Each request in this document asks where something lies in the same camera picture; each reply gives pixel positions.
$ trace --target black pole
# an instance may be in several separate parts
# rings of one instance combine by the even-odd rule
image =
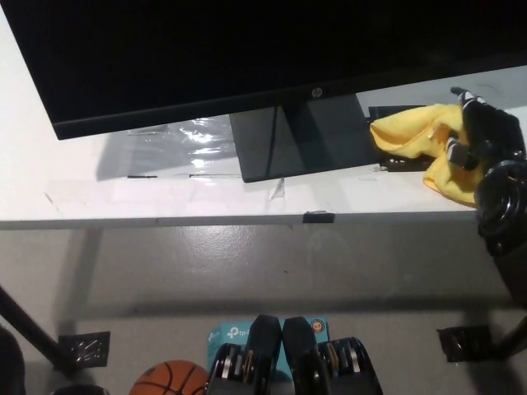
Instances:
[[[58,343],[44,332],[1,286],[0,315],[40,351],[56,370],[68,376],[77,371],[76,361],[60,348]]]
[[[525,348],[527,348],[527,317],[522,319],[497,344],[497,354],[501,359],[506,360],[522,352]]]

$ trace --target blue box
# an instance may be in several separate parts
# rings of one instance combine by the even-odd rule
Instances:
[[[328,324],[325,318],[321,317],[305,317],[310,323],[315,334],[316,342],[326,342],[329,340]],[[280,324],[283,326],[283,319],[280,319]],[[251,321],[234,321],[229,323],[221,323],[208,334],[208,369],[212,368],[214,358],[220,346],[224,343],[245,344],[249,336],[249,329]],[[288,378],[292,380],[291,370],[286,361],[286,354],[283,346],[280,348],[280,356],[277,362],[277,378]]]

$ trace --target yellow cloth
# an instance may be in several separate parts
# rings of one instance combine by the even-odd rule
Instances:
[[[474,206],[474,191],[482,172],[463,170],[448,161],[445,147],[450,130],[459,134],[459,142],[467,143],[458,105],[409,109],[377,119],[370,126],[375,143],[383,151],[407,158],[421,154],[435,157],[425,172],[424,184],[456,202]]]

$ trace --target concrete floor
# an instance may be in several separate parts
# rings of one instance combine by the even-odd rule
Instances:
[[[51,334],[111,331],[107,368],[77,380],[126,395],[163,360],[205,365],[208,331],[266,312],[323,314],[362,339],[385,394],[527,393],[527,352],[447,364],[436,330],[522,317],[474,224],[243,226],[0,233],[0,281]],[[63,383],[21,339],[28,394]]]

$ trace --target basketball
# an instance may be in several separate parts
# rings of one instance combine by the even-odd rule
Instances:
[[[208,372],[194,362],[169,360],[135,382],[129,395],[204,395]]]

